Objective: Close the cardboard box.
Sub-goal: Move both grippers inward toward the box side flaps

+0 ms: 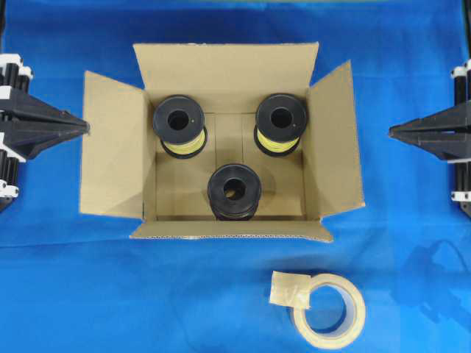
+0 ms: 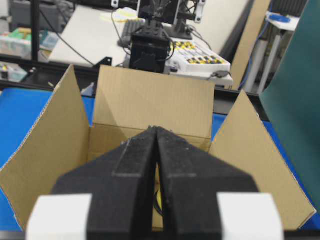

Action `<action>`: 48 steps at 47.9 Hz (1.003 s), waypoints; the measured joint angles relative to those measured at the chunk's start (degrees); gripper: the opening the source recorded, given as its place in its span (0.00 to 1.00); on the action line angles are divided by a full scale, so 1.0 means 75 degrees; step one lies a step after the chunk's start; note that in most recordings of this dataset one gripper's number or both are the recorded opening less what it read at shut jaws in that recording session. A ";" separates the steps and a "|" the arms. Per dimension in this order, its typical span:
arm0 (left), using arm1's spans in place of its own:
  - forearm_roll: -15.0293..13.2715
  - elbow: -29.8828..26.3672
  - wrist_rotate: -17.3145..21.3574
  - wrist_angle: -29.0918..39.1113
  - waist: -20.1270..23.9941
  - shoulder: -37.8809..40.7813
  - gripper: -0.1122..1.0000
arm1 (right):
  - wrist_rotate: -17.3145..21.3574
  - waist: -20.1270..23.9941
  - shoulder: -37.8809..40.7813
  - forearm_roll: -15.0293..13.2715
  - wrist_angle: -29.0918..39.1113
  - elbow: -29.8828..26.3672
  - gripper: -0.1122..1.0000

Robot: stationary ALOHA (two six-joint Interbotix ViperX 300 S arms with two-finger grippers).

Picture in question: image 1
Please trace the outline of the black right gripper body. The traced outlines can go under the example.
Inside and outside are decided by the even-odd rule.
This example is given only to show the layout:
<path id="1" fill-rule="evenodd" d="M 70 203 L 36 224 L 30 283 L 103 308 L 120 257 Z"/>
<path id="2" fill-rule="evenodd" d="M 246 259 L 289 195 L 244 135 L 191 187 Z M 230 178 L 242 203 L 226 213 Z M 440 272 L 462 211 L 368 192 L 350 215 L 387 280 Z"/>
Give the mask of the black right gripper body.
<path id="1" fill-rule="evenodd" d="M 463 66 L 455 67 L 451 76 L 454 84 L 454 105 L 463 105 L 470 99 L 470 59 Z M 451 199 L 470 217 L 470 127 L 462 127 L 456 133 L 460 139 L 458 154 L 453 157 L 455 187 L 451 192 Z"/>

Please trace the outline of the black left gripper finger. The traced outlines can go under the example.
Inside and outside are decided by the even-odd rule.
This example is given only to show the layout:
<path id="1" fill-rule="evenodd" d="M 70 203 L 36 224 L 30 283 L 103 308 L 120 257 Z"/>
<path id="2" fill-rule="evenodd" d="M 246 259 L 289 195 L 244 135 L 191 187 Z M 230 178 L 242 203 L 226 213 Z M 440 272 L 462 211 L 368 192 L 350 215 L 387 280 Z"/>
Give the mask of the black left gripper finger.
<path id="1" fill-rule="evenodd" d="M 89 130 L 89 126 L 3 126 L 1 162 L 12 157 L 25 163 L 43 150 L 89 133 Z"/>
<path id="2" fill-rule="evenodd" d="M 1 88 L 1 111 L 27 121 L 68 124 L 88 128 L 88 123 L 16 88 Z"/>

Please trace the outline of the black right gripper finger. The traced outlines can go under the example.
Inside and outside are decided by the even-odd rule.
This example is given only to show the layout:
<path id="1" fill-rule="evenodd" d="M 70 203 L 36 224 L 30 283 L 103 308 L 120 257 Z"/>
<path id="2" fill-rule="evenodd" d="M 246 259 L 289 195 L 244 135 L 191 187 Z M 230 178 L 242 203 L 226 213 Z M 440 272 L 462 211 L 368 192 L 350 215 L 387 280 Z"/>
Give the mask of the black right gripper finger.
<path id="1" fill-rule="evenodd" d="M 470 101 L 389 128 L 390 137 L 425 133 L 470 132 Z"/>
<path id="2" fill-rule="evenodd" d="M 449 163 L 470 159 L 470 133 L 425 133 L 391 138 L 416 146 Z"/>

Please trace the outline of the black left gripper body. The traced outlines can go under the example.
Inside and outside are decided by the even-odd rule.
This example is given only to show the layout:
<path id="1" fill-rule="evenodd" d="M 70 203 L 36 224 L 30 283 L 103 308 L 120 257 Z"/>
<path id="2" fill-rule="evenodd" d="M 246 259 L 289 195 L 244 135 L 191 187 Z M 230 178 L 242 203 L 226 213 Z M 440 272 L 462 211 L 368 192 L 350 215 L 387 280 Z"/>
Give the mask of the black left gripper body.
<path id="1" fill-rule="evenodd" d="M 8 99 L 7 86 L 29 92 L 29 83 L 34 78 L 32 69 L 24 66 L 19 54 L 1 54 L 1 99 Z M 18 169 L 26 159 L 5 144 L 6 132 L 1 128 L 1 211 L 7 209 L 18 197 Z"/>

